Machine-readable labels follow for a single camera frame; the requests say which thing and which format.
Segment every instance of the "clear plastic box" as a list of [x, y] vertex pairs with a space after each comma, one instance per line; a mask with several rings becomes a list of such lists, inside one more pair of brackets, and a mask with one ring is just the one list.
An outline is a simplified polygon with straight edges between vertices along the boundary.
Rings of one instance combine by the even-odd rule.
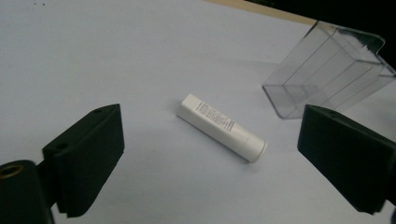
[[396, 78], [379, 55], [378, 35], [317, 21], [263, 83], [282, 119], [299, 119], [305, 105], [339, 112]]

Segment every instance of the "white surface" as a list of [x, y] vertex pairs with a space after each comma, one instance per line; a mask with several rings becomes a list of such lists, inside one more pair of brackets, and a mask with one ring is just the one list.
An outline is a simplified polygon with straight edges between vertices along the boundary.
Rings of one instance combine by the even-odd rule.
[[267, 145], [254, 133], [192, 94], [183, 100], [177, 115], [249, 162], [257, 161]]
[[[120, 103], [125, 153], [83, 217], [56, 223], [389, 223], [357, 212], [297, 150], [261, 84], [309, 29], [204, 1], [0, 2], [0, 163]], [[395, 83], [346, 112], [396, 141]], [[268, 140], [251, 165], [177, 118], [194, 92]]]

